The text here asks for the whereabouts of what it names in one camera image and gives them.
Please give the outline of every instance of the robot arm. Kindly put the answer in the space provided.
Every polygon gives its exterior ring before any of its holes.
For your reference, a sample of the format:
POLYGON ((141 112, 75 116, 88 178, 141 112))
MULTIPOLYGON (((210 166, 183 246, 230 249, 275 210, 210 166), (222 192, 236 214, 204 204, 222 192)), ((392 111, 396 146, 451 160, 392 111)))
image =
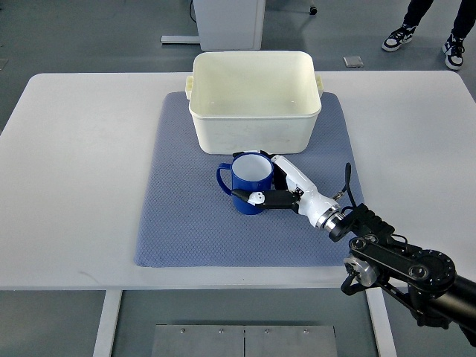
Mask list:
POLYGON ((348 277, 341 290, 345 294, 380 287, 407 307, 419 326, 448 329, 453 321, 476 347, 476 283, 457 275, 453 261, 445 254, 408 244, 367 206, 356 205, 350 192, 349 164, 346 186, 331 199, 321 195, 312 181, 283 156, 261 153, 274 163, 276 190, 234 190, 235 196, 263 209, 290 208, 307 216, 313 227, 328 231, 334 242, 354 233, 356 238, 349 241, 350 253, 344 259, 348 277), (352 202, 348 214, 344 214, 347 208, 341 210, 336 201, 344 191, 352 202), (407 283, 408 293, 392 286, 391 278, 407 283))

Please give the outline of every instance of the black pants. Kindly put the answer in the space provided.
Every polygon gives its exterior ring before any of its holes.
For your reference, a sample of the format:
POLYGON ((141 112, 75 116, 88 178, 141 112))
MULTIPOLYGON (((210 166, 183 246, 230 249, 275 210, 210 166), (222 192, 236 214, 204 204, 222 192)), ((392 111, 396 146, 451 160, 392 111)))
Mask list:
MULTIPOLYGON (((403 23, 409 26, 417 26, 431 4, 433 4, 433 0, 411 0, 403 23)), ((451 33, 456 37, 464 38, 475 25, 475 21, 476 0, 462 0, 451 33)))

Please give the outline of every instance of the person's leg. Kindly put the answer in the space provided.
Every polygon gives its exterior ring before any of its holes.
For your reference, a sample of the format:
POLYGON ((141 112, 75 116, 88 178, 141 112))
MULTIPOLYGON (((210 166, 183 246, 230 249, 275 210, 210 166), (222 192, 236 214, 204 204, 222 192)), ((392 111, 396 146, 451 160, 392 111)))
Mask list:
POLYGON ((409 43, 413 38, 415 28, 419 25, 420 20, 426 14, 431 4, 433 4, 433 0, 411 0, 407 13, 403 18, 403 25, 390 34, 382 43, 382 48, 387 52, 394 52, 401 45, 409 43))
POLYGON ((433 4, 433 0, 411 0, 408 5, 407 13, 403 18, 403 23, 410 28, 418 26, 431 4, 433 4))
POLYGON ((455 37, 464 39, 468 36, 469 31, 475 26, 476 22, 476 1, 475 0, 462 0, 460 9, 456 19, 454 20, 453 30, 451 33, 455 37))
POLYGON ((445 64, 448 68, 457 71, 463 65, 463 40, 476 22, 476 0, 462 0, 456 19, 454 20, 451 35, 442 49, 446 55, 445 64))

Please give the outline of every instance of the black and white sneaker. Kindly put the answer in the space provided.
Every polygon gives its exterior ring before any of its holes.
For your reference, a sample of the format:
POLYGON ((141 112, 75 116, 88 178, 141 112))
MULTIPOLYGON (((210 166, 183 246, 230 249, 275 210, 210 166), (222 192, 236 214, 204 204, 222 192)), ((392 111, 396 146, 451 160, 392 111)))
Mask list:
POLYGON ((446 67, 457 71, 463 65, 463 40, 458 37, 454 37, 453 33, 449 35, 446 43, 441 47, 443 53, 446 55, 445 64, 446 67))
POLYGON ((382 48, 387 52, 394 52, 404 43, 409 43, 414 35, 416 26, 401 26, 390 34, 390 36, 382 43, 382 48))

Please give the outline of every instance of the blue towel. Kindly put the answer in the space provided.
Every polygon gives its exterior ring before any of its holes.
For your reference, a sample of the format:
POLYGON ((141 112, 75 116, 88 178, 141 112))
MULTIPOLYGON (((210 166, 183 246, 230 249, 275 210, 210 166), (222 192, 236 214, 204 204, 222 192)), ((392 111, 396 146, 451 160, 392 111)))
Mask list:
MULTIPOLYGON (((355 165, 338 98, 324 93, 321 102, 309 146, 286 157, 321 194, 332 197, 344 186, 345 164, 355 165)), ((231 160, 231 155, 208 155, 200 149, 185 93, 168 94, 141 214, 138 266, 342 265, 350 237, 334 243, 326 231, 291 210, 256 216, 237 212, 215 178, 219 163, 231 160)), ((351 188, 357 203, 362 202, 356 170, 351 188)), ((347 196, 339 203, 350 205, 347 196)))

